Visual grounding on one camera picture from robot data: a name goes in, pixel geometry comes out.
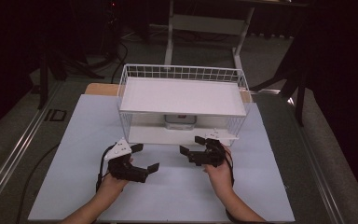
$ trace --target gray carpet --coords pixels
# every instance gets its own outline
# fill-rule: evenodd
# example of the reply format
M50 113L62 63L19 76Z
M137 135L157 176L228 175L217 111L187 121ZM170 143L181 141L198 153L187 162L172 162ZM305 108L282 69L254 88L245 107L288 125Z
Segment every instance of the gray carpet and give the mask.
M235 37L219 42L194 43L185 41L189 39L188 34L178 35L181 37L175 38L172 64L233 67L230 47L236 45ZM250 36L246 39L241 60L249 86L273 76L290 43L290 39L283 38L266 40L263 37ZM126 37L123 44L128 48L126 63L164 63L166 36L161 33L153 35L149 44L139 41L134 35ZM125 49L120 48L119 52L123 56ZM0 223L15 222L26 179L39 158L60 142L79 94L84 92L91 82L110 82L116 67L117 63L97 71L98 74L105 76L105 79L91 79L73 73L65 82L57 84L57 94L52 98L48 109L66 110L68 114L64 121L41 123L0 194ZM115 82L121 75L120 71L121 69L116 74ZM37 83L37 71L31 76ZM270 88L278 90L281 86L282 82ZM37 113L37 101L37 95L27 94L0 121L0 167ZM328 187L334 193L342 220L345 223L358 223L358 185L334 135L314 102L311 91L307 91L306 94L305 128L300 128L294 123L291 113L293 108L279 96L258 94L255 101L260 107L283 182L287 186L296 223L331 223L314 172L310 168L310 160L307 159L308 149L311 149L311 153L319 162ZM53 156L54 151L48 154L35 170L27 188L20 223L31 223L27 221L27 217Z

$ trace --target white shelf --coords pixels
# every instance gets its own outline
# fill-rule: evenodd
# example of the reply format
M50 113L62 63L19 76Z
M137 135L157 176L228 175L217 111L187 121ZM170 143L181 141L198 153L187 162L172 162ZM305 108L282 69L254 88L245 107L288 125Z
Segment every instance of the white shelf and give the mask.
M246 117L237 83L128 77L120 112Z

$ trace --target white paper sheet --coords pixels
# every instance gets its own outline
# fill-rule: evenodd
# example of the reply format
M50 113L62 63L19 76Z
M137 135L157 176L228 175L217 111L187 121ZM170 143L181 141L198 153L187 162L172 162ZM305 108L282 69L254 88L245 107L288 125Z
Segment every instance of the white paper sheet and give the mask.
M116 99L99 95L80 97L34 202L30 220L63 219L92 197L103 152L124 136ZM294 221L256 104L252 104L239 137L231 147L234 189L266 220ZM208 176L179 153L179 146L145 145L143 151L132 156L133 165L145 168L159 162L159 170L145 183L130 182L100 220L228 222Z

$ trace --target metal stand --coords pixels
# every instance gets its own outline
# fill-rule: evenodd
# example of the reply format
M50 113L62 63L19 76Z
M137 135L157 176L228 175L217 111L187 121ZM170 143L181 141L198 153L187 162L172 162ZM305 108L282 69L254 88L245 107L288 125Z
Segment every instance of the metal stand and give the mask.
M240 52L242 44L248 32L251 18L255 11L254 7L250 7L246 14L245 21L220 19L220 18L207 18L198 16L178 15L173 13L173 0L170 1L170 17L168 20L168 44L165 53L165 65L172 64L172 51L173 51L173 29L188 30L198 32L209 32L225 35L238 35L240 41L236 48L232 49L235 67L242 69Z
M279 95L284 99L289 99L293 93L297 90L297 99L296 99L296 111L295 116L297 122L300 126L304 126L302 122L302 111L304 105L304 95L305 95L305 88L306 88L306 81L307 81L307 74L309 70L299 71L296 69L288 70L282 75L277 75L263 83L260 83L256 86L249 88L250 91L261 91L266 87L279 82L281 80L286 79Z

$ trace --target white board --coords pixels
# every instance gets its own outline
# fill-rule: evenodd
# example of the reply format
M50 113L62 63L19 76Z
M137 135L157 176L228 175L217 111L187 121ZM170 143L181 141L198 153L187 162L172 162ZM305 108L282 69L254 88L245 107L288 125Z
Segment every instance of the white board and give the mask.
M30 220L61 220L95 192L105 149L123 132L114 96L82 95L34 202ZM267 221L294 221L282 178L256 104L231 147L234 189ZM145 168L160 162L145 183L131 182L101 216L109 222L228 222L201 167L179 146L145 145L132 155Z
M237 83L150 77L128 77L120 111L246 116Z

